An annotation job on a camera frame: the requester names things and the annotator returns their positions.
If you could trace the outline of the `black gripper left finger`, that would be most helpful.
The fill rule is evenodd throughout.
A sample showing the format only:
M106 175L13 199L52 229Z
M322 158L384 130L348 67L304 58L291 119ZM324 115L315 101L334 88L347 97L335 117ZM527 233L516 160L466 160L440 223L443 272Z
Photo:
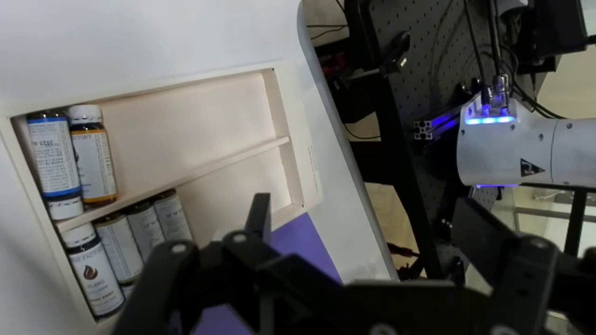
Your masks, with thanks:
M270 235L270 222L270 196L255 194L244 225L246 233L252 238L266 240Z

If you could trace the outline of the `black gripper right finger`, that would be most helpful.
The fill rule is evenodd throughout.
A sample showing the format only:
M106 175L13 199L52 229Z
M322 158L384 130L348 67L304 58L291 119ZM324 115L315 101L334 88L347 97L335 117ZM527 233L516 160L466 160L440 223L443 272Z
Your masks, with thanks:
M451 238L484 279L499 279L518 246L516 233L468 197L455 205Z

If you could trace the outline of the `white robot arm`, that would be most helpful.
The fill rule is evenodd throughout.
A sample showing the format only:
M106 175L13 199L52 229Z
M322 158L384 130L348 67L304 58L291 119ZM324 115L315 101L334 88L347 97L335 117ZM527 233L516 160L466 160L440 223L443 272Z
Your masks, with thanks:
M332 209L328 225L311 231L315 248L306 248L300 229L285 229L291 249L335 279L389 274L389 251L365 205L365 182L395 188L423 259L440 266L447 263L443 225L470 192L596 184L596 123L537 117L516 99L494 108L473 95L412 125L388 104L378 110L378 125L378 142L343 147L341 169L309 177L313 199Z

